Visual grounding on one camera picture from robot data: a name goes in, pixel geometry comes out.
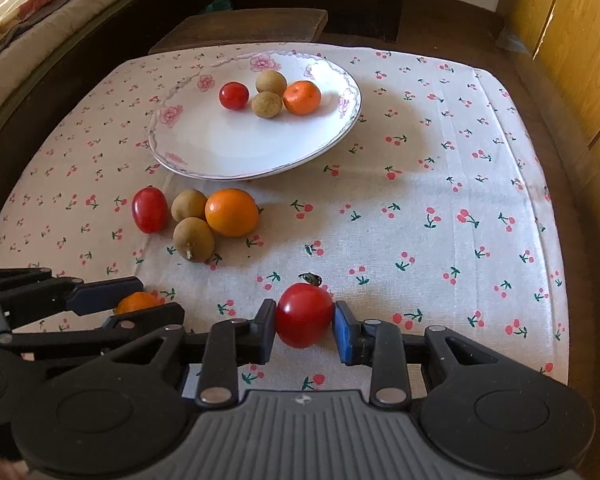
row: white plate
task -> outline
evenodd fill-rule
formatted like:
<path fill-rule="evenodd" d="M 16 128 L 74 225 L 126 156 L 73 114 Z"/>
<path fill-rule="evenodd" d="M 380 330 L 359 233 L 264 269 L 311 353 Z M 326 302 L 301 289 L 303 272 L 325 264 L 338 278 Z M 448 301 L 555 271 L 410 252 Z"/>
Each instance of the white plate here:
<path fill-rule="evenodd" d="M 250 105 L 227 110 L 218 100 L 222 85 L 239 81 L 256 95 L 262 70 L 279 70 L 289 84 L 312 80 L 322 93 L 307 116 L 287 110 L 273 119 L 254 115 Z M 299 52 L 245 54 L 204 67 L 171 89 L 149 124 L 149 147 L 163 166 L 207 180 L 245 180 L 290 170 L 339 142 L 356 123 L 362 97 L 353 77 L 326 59 Z"/>

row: tablecloth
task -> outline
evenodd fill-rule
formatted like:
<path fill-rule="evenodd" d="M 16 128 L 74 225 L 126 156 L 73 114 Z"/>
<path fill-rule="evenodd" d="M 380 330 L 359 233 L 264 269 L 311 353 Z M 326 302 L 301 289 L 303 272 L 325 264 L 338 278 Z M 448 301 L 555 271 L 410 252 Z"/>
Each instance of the tablecloth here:
<path fill-rule="evenodd" d="M 272 49 L 345 67 L 360 86 L 362 113 L 319 158 L 235 183 L 256 199 L 259 226 L 244 238 L 218 238 L 206 265 L 190 264 L 174 250 L 174 222 L 153 236 L 135 227 L 132 196 L 151 185 L 172 200 L 187 187 L 209 194 L 227 184 L 162 168 L 147 147 L 150 115 L 162 94 L 200 67 Z M 0 267 L 17 266 L 87 281 L 134 274 L 152 294 L 180 302 L 196 331 L 253 317 L 263 299 L 279 298 L 311 271 L 360 319 L 417 334 L 442 324 L 567 380 L 562 257 L 533 145 L 493 75 L 446 60 L 276 43 L 127 61 L 58 124 L 4 205 Z M 60 314 L 25 330 L 96 326 L 103 315 Z M 340 364 L 330 334 L 304 350 L 276 340 L 267 365 L 238 373 L 243 388 L 365 394 L 370 378 L 369 368 Z M 414 389 L 424 394 L 421 382 Z"/>

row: plate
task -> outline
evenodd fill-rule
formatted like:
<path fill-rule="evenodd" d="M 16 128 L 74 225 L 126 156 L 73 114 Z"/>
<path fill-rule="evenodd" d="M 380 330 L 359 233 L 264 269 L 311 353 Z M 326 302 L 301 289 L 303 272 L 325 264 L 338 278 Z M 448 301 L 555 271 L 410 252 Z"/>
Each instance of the plate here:
<path fill-rule="evenodd" d="M 288 83 L 313 81 L 322 100 L 306 116 L 282 111 L 257 117 L 250 104 L 224 108 L 222 85 L 239 81 L 256 95 L 255 81 L 266 69 Z M 158 102 L 148 129 L 149 147 L 163 166 L 205 180 L 246 180 L 290 170 L 336 145 L 356 123 L 362 96 L 355 80 L 335 63 L 300 52 L 245 54 L 204 67 L 180 81 Z"/>

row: orange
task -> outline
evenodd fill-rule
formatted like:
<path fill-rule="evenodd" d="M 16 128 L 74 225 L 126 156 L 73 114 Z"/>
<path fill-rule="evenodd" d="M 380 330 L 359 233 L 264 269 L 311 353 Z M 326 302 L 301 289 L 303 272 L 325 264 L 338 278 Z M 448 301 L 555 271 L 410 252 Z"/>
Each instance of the orange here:
<path fill-rule="evenodd" d="M 244 236 L 258 225 L 258 206 L 246 191 L 221 189 L 206 201 L 205 217 L 209 227 L 222 236 Z"/>
<path fill-rule="evenodd" d="M 296 115 L 313 112 L 320 105 L 321 98 L 320 89 L 311 81 L 296 81 L 282 94 L 286 109 Z"/>
<path fill-rule="evenodd" d="M 156 298 L 148 292 L 134 292 L 118 303 L 114 313 L 116 315 L 126 314 L 158 305 L 160 305 L 160 298 Z"/>

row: brown floor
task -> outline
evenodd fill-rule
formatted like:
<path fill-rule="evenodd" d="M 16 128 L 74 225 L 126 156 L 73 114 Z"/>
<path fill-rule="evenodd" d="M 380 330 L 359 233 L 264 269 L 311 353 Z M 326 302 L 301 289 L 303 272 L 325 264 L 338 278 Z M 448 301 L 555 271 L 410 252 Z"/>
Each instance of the brown floor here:
<path fill-rule="evenodd" d="M 567 278 L 570 319 L 570 385 L 592 398 L 593 309 L 582 231 L 562 161 L 540 111 L 512 61 L 494 44 L 503 23 L 492 12 L 455 0 L 404 0 L 396 43 L 323 33 L 321 43 L 441 57 L 491 72 L 509 91 L 531 136 L 554 205 Z"/>

